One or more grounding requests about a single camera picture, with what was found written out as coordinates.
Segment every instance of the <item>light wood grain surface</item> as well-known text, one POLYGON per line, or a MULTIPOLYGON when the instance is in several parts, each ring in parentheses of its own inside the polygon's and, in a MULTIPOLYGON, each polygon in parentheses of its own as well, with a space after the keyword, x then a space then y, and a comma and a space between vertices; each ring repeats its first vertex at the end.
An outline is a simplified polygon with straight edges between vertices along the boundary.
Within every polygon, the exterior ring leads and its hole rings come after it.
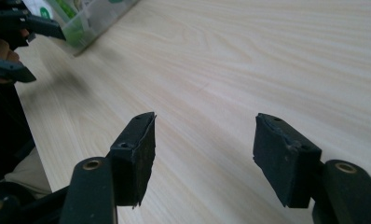
POLYGON ((119 223, 312 223, 253 162, 258 112, 371 174, 371 1, 141 0, 76 58, 42 36, 19 54, 53 190, 157 113, 147 193, 119 223))

